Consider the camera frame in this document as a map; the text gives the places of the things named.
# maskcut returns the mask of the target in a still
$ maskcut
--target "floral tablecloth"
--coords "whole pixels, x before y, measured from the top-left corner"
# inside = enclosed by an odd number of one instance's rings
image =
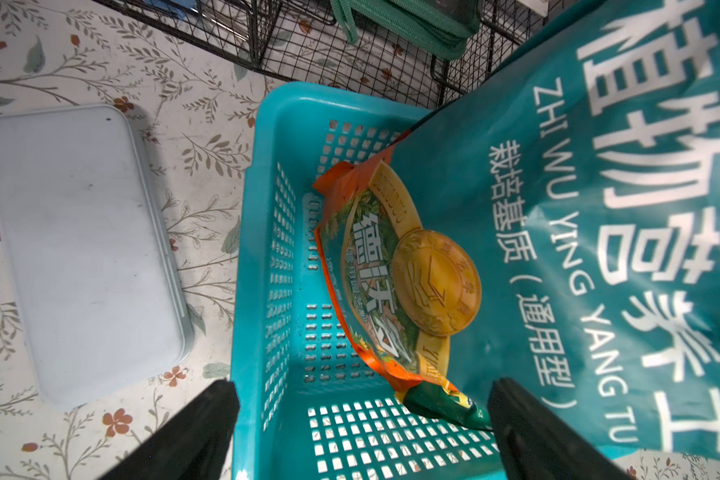
[[[196,330],[181,365],[57,412],[34,388],[0,252],[0,478],[96,478],[229,374],[243,175],[275,86],[87,0],[0,0],[0,114],[107,103],[128,117],[147,146]],[[720,479],[720,463],[698,457],[639,452],[619,464],[641,479]]]

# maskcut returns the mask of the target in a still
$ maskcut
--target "wire grid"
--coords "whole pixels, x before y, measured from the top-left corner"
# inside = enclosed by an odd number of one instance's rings
[[[240,0],[199,0],[194,8],[168,1],[165,8],[139,0],[95,1],[231,62],[254,67],[249,28],[252,7]]]
[[[435,59],[432,77],[445,86],[444,101],[475,90],[520,45],[578,0],[550,0],[547,17],[541,17],[516,0],[488,0],[480,14],[480,31],[470,38],[467,52],[458,60]]]
[[[357,24],[360,40],[349,44],[339,26],[285,11],[261,68],[426,108],[442,103],[442,85],[429,75],[430,53],[364,17]]]
[[[141,0],[95,1],[255,72],[436,108],[475,90],[577,0],[550,0],[546,18],[518,0],[487,0],[479,32],[464,56],[450,62],[360,14],[360,40],[347,43],[330,0],[197,0],[194,8],[171,0],[159,0],[163,8]]]

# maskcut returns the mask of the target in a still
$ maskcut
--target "box lid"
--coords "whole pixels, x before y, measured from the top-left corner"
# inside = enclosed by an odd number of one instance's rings
[[[0,117],[0,236],[40,395],[169,370],[192,327],[141,140],[115,108]]]

